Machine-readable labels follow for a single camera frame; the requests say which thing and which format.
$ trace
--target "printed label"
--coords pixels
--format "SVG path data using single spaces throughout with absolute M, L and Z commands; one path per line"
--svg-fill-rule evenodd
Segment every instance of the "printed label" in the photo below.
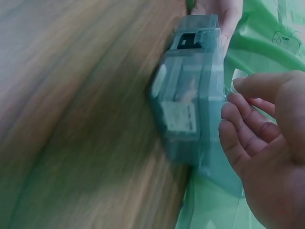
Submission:
M 196 133 L 196 114 L 193 103 L 164 101 L 161 103 L 168 131 Z

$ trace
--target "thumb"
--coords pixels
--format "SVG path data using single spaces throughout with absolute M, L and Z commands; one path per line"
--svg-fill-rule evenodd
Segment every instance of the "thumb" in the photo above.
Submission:
M 233 80 L 234 88 L 245 98 L 261 98 L 275 104 L 280 88 L 296 78 L 300 71 L 288 73 L 255 73 L 245 78 Z
M 239 20 L 242 17 L 242 11 L 238 7 L 229 8 L 224 12 L 223 23 L 221 25 L 221 43 L 225 52 L 228 49 L 231 37 L 236 29 Z

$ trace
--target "white label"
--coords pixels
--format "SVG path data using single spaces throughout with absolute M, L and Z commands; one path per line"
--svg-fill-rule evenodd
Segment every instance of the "white label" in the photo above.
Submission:
M 193 103 L 164 101 L 161 103 L 168 131 L 196 133 L 196 114 Z
M 154 80 L 154 83 L 152 85 L 152 96 L 154 98 L 156 98 L 159 95 L 159 92 L 161 90 L 162 83 L 165 79 L 166 73 L 167 73 L 166 65 L 162 64 L 160 66 L 160 69 L 159 69 L 159 72 L 156 76 L 156 79 Z

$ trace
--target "wooden table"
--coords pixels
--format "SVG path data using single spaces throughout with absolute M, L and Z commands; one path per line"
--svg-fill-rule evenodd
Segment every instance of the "wooden table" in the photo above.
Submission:
M 184 0 L 0 0 L 0 228 L 171 229 L 145 87 Z

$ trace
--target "translucent plastic container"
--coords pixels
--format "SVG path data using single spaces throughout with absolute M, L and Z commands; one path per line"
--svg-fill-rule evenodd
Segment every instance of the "translucent plastic container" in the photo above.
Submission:
M 220 145 L 224 59 L 216 15 L 184 17 L 150 90 L 167 156 L 240 196 L 241 182 Z

